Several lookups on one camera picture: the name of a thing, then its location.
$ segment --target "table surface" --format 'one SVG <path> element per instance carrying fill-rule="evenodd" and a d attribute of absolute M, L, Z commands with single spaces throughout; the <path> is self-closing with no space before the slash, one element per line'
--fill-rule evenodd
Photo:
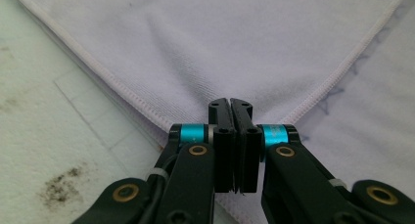
<path fill-rule="evenodd" d="M 70 223 L 160 154 L 17 0 L 0 0 L 0 149 L 2 223 Z M 214 223 L 235 221 L 216 205 Z"/>

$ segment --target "white cable tie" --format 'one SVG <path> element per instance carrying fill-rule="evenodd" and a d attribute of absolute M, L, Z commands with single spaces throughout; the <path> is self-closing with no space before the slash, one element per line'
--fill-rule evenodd
<path fill-rule="evenodd" d="M 342 179 L 339 178 L 333 178 L 329 180 L 330 184 L 332 184 L 333 187 L 344 187 L 347 189 L 347 185 Z"/>
<path fill-rule="evenodd" d="M 167 182 L 169 179 L 168 173 L 164 169 L 159 167 L 154 167 L 152 170 L 150 170 L 150 172 L 147 173 L 146 180 L 149 179 L 151 175 L 159 175 L 165 179 L 165 182 Z"/>

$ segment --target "cloth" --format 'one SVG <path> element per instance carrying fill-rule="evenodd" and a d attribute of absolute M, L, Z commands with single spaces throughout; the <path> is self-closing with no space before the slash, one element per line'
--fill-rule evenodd
<path fill-rule="evenodd" d="M 172 123 L 207 122 L 217 98 L 250 102 L 255 123 L 297 122 L 402 0 L 20 1 L 164 145 Z M 256 195 L 217 199 L 266 223 L 261 180 Z"/>

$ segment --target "brass washer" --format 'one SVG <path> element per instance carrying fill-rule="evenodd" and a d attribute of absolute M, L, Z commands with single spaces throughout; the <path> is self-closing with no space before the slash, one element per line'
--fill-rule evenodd
<path fill-rule="evenodd" d="M 131 192 L 130 195 L 128 195 L 127 197 L 123 197 L 119 194 L 119 192 L 122 189 L 128 189 L 128 188 L 132 189 L 132 192 Z M 132 183 L 124 184 L 124 185 L 121 185 L 121 186 L 119 186 L 118 188 L 115 189 L 115 191 L 113 192 L 113 199 L 116 202 L 129 202 L 129 201 L 133 200 L 135 197 L 137 197 L 139 191 L 140 190 L 138 189 L 138 186 L 135 185 L 135 184 L 132 184 Z"/>
<path fill-rule="evenodd" d="M 289 147 L 278 147 L 275 151 L 277 152 L 277 154 L 283 157 L 293 157 L 296 154 L 296 152 L 294 152 L 294 150 Z"/>
<path fill-rule="evenodd" d="M 201 155 L 204 155 L 207 152 L 208 152 L 208 149 L 206 147 L 199 146 L 199 145 L 193 146 L 189 149 L 189 153 L 193 156 L 201 156 Z"/>
<path fill-rule="evenodd" d="M 397 197 L 391 191 L 385 188 L 382 188 L 382 187 L 370 186 L 366 189 L 366 192 L 370 198 L 372 198 L 373 200 L 377 202 L 381 202 L 383 204 L 395 205 L 398 202 Z M 387 195 L 387 198 L 379 197 L 378 195 L 376 195 L 376 192 L 380 192 L 380 193 Z"/>

